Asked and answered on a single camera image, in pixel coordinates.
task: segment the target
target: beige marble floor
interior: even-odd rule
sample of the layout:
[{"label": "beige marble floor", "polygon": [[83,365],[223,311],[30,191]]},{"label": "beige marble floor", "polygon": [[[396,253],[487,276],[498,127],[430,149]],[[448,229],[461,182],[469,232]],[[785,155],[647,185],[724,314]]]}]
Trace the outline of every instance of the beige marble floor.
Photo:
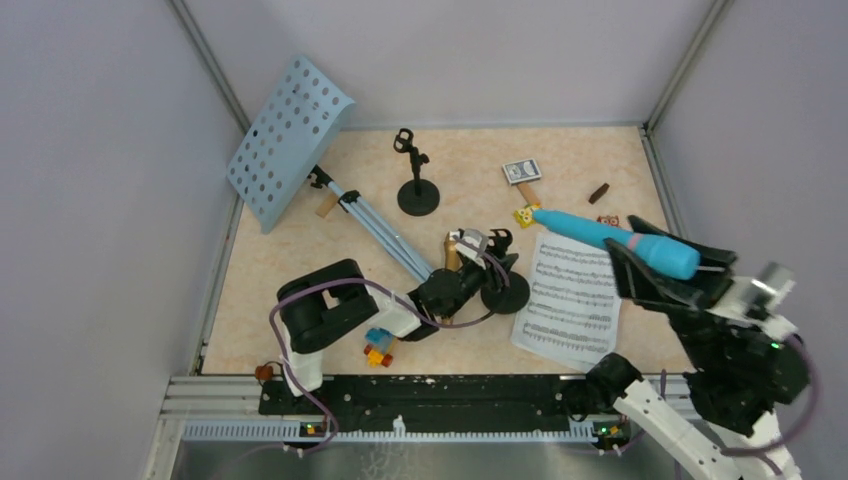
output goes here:
[{"label": "beige marble floor", "polygon": [[[509,228],[511,251],[521,255],[515,270],[528,273],[540,226],[522,230],[512,212],[523,199],[504,179],[501,165],[536,158],[543,177],[533,184],[546,208],[595,218],[638,214],[665,226],[656,189],[635,127],[418,130],[415,145],[429,155],[423,176],[440,189],[441,205],[413,218],[396,203],[409,179],[408,157],[394,152],[394,131],[343,132],[320,165],[344,189],[359,190],[383,217],[433,266],[443,263],[448,230]],[[588,196],[601,184],[609,192],[595,205]],[[298,276],[344,258],[355,259],[367,278],[396,291],[416,282],[355,219],[334,208],[322,220],[314,213],[326,190],[304,184],[268,235],[244,209],[207,349],[204,373],[252,373],[276,360],[279,346],[268,325],[277,289]],[[456,323],[484,313],[479,299],[467,304]],[[362,354],[361,326],[327,350],[325,373],[474,374],[564,373],[571,370],[514,347],[513,316],[495,316],[481,325],[446,330],[418,343],[401,343],[394,364],[369,368]],[[689,367],[665,317],[624,302],[616,351],[643,372]]]}]

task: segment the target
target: blue toy microphone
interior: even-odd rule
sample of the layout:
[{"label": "blue toy microphone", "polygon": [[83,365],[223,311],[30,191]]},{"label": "blue toy microphone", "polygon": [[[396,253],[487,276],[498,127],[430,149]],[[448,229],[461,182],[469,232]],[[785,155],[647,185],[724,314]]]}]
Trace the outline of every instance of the blue toy microphone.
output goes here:
[{"label": "blue toy microphone", "polygon": [[649,267],[678,280],[695,276],[701,263],[697,250],[668,237],[632,233],[556,210],[536,210],[533,219],[556,234],[602,250],[606,250],[604,239],[612,238]]}]

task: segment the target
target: yellow toy block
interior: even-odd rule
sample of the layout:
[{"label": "yellow toy block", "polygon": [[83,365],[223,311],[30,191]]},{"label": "yellow toy block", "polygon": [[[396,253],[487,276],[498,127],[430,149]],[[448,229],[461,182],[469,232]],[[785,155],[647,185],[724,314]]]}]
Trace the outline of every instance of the yellow toy block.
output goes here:
[{"label": "yellow toy block", "polygon": [[533,212],[540,208],[542,208],[542,206],[539,204],[527,205],[524,208],[519,208],[518,210],[512,212],[512,216],[515,217],[515,221],[518,222],[519,225],[521,225],[521,228],[527,228],[530,225],[536,223],[536,221],[533,220]]},{"label": "yellow toy block", "polygon": [[368,352],[368,366],[377,367],[383,362],[383,354],[377,350]]}]

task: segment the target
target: white wall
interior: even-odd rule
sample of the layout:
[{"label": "white wall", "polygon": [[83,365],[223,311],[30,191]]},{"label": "white wall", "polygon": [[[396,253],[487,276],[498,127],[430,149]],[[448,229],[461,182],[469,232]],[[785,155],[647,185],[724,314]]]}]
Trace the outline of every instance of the white wall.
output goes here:
[{"label": "white wall", "polygon": [[351,127],[641,122],[710,0],[189,0],[252,118],[304,53]]},{"label": "white wall", "polygon": [[804,478],[848,471],[846,21],[843,0],[736,2],[659,131],[690,237],[738,251],[746,273],[768,260],[796,272],[781,312],[826,381],[791,445]]},{"label": "white wall", "polygon": [[138,478],[240,135],[164,1],[2,10],[0,478]]}]

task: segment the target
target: music notes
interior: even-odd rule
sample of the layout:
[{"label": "music notes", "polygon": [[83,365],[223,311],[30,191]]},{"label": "music notes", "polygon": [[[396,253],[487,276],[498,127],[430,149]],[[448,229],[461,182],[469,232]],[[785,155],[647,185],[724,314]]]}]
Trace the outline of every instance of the music notes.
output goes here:
[{"label": "music notes", "polygon": [[615,349],[621,299],[607,252],[540,233],[528,281],[512,343],[582,371]]}]

